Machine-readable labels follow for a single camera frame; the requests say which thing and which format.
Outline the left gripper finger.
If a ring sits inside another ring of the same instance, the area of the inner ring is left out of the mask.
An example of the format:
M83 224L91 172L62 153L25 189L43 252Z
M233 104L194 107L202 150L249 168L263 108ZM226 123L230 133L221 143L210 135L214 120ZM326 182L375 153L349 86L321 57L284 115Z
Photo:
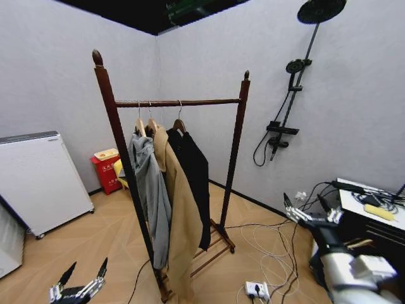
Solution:
M63 290L65 287L65 284L68 282L69 278L71 277L75 266L76 266L76 262L74 262L68 270L66 270L63 275L61 276L61 278L59 279L59 281L50 287L49 289L49 300L61 300L63 297Z
M85 297L93 298L105 285L106 281L104 276L107 271L108 257L104 259L99 272L95 279L91 280L86 286L84 286L79 292L78 297L83 299Z

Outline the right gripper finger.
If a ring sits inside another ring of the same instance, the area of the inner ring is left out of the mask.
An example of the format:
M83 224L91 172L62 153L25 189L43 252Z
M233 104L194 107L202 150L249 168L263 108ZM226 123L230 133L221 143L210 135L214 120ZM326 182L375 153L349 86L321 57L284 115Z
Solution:
M317 198L321 204L321 207L324 209L327 215L327 221L338 224L343 216L343 211L340 206L331 207L324 196L320 194L317 195Z
M301 222L308 222L312 220L312 217L310 215L304 213L302 210L296 208L292 204L290 198L286 193L283 194L283 203L285 206L287 217L295 223L299 224Z

